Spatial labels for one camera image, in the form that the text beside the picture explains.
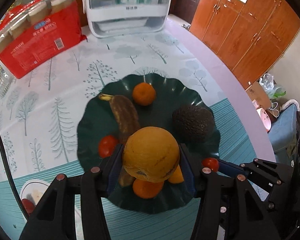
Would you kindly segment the red cherry tomato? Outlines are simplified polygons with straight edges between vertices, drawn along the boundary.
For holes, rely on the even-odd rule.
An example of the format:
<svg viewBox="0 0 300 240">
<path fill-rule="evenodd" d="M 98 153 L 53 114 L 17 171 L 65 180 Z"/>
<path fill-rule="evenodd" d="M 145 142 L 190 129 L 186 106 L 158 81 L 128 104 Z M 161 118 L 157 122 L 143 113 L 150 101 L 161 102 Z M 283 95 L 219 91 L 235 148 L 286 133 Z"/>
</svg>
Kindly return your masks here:
<svg viewBox="0 0 300 240">
<path fill-rule="evenodd" d="M 216 158 L 205 158 L 202 160 L 202 167 L 207 167 L 213 172 L 218 172 L 219 170 L 219 161 Z"/>
</svg>

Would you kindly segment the yellow orange fruit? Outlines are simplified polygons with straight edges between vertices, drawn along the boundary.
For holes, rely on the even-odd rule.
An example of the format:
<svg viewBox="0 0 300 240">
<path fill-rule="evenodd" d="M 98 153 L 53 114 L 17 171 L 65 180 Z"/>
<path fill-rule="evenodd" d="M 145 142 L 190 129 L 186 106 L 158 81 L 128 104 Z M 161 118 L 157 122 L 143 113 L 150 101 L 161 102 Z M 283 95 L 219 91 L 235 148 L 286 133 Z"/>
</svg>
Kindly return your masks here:
<svg viewBox="0 0 300 240">
<path fill-rule="evenodd" d="M 149 126 L 128 138 L 122 165 L 136 179 L 159 183 L 172 176 L 179 159 L 179 145 L 173 135 L 163 128 Z"/>
</svg>

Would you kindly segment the red lychee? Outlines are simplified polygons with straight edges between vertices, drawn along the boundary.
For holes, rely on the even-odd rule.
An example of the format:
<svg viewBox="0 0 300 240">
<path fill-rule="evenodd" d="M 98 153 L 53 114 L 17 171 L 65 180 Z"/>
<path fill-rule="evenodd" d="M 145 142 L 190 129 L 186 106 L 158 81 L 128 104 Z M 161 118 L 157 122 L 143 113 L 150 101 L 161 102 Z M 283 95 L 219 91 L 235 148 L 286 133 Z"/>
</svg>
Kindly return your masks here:
<svg viewBox="0 0 300 240">
<path fill-rule="evenodd" d="M 33 211 L 36 207 L 33 204 L 33 202 L 31 202 L 29 199 L 26 199 L 26 198 L 23 198 L 21 201 L 22 201 L 22 204 L 23 204 L 27 214 L 30 215 L 31 213 L 33 213 Z"/>
</svg>

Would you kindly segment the small orange tangerine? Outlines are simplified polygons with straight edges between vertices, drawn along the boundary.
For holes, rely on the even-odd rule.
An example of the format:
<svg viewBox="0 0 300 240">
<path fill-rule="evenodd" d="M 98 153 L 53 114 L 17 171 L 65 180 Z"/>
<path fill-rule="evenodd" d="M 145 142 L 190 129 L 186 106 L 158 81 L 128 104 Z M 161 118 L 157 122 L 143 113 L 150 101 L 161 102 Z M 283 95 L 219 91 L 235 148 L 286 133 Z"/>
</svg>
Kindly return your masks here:
<svg viewBox="0 0 300 240">
<path fill-rule="evenodd" d="M 172 184 L 180 184 L 184 182 L 183 174 L 179 165 L 175 169 L 175 172 L 172 174 L 172 176 L 168 178 L 168 181 Z"/>
</svg>

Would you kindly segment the red tomato on green plate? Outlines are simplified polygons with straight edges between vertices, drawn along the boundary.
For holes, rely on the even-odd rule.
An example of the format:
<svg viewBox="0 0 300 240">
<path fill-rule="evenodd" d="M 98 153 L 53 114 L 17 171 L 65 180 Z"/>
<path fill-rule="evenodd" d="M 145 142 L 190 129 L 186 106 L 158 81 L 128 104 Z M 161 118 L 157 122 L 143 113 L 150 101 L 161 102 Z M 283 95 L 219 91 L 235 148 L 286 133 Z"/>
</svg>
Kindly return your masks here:
<svg viewBox="0 0 300 240">
<path fill-rule="evenodd" d="M 119 140 L 113 135 L 103 137 L 98 144 L 98 154 L 103 158 L 110 157 L 115 150 Z"/>
</svg>

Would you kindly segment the large orange tangerine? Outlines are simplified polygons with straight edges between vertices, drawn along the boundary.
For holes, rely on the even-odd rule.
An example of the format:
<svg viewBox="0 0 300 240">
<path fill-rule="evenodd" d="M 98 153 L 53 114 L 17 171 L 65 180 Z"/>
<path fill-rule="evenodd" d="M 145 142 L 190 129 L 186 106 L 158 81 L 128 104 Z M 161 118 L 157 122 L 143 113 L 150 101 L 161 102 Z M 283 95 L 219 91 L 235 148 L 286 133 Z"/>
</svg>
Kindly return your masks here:
<svg viewBox="0 0 300 240">
<path fill-rule="evenodd" d="M 134 193 L 142 199 L 151 199 L 156 197 L 162 190 L 164 182 L 152 183 L 136 179 L 133 183 Z"/>
</svg>

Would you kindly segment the dark avocado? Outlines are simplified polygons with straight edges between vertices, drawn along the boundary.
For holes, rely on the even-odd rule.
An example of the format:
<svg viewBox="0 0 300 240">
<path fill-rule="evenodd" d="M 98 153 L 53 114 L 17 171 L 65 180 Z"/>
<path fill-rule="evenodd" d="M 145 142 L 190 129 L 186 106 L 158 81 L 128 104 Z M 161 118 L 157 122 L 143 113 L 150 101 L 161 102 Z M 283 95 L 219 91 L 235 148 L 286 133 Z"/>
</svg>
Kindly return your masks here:
<svg viewBox="0 0 300 240">
<path fill-rule="evenodd" d="M 181 106 L 172 113 L 172 127 L 181 143 L 202 143 L 213 133 L 215 119 L 206 107 Z"/>
</svg>

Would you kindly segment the brown overripe banana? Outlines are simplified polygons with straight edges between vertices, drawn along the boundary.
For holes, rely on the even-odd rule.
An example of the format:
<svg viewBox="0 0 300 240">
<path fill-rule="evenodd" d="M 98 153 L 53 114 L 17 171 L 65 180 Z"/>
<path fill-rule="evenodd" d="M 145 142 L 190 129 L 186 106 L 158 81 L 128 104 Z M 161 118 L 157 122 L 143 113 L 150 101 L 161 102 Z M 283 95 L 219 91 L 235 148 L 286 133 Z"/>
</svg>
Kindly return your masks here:
<svg viewBox="0 0 300 240">
<path fill-rule="evenodd" d="M 111 111 L 119 126 L 119 142 L 125 145 L 128 138 L 141 128 L 139 116 L 133 103 L 123 95 L 101 93 L 98 98 L 109 102 Z"/>
</svg>

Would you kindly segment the dark green scalloped plate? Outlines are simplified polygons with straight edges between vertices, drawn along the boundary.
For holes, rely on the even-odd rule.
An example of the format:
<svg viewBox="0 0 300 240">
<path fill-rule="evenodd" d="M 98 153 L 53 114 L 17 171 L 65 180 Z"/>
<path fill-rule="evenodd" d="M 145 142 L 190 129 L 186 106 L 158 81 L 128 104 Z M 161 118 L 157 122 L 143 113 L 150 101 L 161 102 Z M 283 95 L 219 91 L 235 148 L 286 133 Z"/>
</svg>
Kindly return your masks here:
<svg viewBox="0 0 300 240">
<path fill-rule="evenodd" d="M 77 156 L 88 170 L 122 144 L 123 165 L 108 200 L 155 214 L 192 199 L 179 167 L 179 145 L 202 160 L 218 156 L 220 140 L 214 114 L 196 91 L 158 74 L 129 75 L 88 102 L 77 126 Z"/>
</svg>

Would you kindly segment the cardboard box on floor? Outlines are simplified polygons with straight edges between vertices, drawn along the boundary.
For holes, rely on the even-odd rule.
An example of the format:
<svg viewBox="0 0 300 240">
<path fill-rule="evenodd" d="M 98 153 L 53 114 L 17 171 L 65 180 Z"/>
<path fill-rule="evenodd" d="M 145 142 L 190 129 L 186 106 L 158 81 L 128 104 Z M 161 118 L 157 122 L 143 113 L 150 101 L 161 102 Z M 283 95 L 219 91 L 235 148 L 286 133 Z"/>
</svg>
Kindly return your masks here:
<svg viewBox="0 0 300 240">
<path fill-rule="evenodd" d="M 250 100 L 252 101 L 255 109 L 268 109 L 271 107 L 271 101 L 262 88 L 262 86 L 258 83 L 258 81 L 254 82 L 247 90 Z"/>
</svg>

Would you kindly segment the top orange tangerine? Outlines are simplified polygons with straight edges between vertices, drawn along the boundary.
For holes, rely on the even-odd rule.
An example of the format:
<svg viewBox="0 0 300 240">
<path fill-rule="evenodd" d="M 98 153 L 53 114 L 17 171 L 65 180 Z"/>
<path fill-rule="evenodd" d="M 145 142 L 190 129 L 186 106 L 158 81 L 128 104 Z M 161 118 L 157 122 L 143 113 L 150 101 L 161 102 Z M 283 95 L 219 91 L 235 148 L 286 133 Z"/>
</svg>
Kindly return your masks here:
<svg viewBox="0 0 300 240">
<path fill-rule="evenodd" d="M 134 102 L 141 106 L 151 105 L 155 100 L 156 95 L 153 86 L 145 82 L 137 84 L 132 92 Z"/>
</svg>

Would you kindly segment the orange wooden cabinet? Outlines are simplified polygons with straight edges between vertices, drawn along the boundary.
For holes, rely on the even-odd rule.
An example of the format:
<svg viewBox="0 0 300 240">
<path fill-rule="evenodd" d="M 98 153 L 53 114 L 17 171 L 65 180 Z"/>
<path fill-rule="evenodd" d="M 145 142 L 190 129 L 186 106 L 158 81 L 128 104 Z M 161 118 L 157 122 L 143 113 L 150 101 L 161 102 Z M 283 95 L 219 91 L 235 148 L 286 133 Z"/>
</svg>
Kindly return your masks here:
<svg viewBox="0 0 300 240">
<path fill-rule="evenodd" d="M 190 26 L 244 89 L 274 65 L 299 29 L 285 0 L 200 0 Z"/>
</svg>

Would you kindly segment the clear glass cup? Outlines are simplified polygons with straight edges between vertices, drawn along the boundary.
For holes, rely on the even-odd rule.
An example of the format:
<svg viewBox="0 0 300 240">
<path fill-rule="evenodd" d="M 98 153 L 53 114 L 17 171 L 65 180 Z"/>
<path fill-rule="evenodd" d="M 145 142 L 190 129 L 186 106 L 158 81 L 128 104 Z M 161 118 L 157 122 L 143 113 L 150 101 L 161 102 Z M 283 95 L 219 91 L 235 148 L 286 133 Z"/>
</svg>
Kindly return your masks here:
<svg viewBox="0 0 300 240">
<path fill-rule="evenodd" d="M 3 99 L 13 81 L 13 76 L 0 68 L 0 99 Z"/>
</svg>

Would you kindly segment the red paper cup package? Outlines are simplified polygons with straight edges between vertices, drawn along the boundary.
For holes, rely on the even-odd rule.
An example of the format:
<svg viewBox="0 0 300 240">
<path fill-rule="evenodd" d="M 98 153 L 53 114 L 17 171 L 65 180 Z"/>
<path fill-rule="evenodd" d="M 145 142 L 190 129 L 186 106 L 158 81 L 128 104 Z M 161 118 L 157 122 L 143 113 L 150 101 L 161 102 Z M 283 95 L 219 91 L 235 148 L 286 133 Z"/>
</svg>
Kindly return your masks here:
<svg viewBox="0 0 300 240">
<path fill-rule="evenodd" d="M 85 38 L 76 0 L 33 0 L 0 23 L 0 62 L 19 79 Z"/>
</svg>

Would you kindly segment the white clear storage box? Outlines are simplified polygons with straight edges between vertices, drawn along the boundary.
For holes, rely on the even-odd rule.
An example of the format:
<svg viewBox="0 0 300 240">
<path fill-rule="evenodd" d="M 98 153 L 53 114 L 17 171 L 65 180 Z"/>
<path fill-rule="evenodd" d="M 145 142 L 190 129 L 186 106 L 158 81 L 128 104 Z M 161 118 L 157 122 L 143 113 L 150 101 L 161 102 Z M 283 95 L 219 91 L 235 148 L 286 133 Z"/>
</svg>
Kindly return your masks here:
<svg viewBox="0 0 300 240">
<path fill-rule="evenodd" d="M 160 31 L 171 0 L 83 0 L 91 33 L 98 38 Z"/>
</svg>

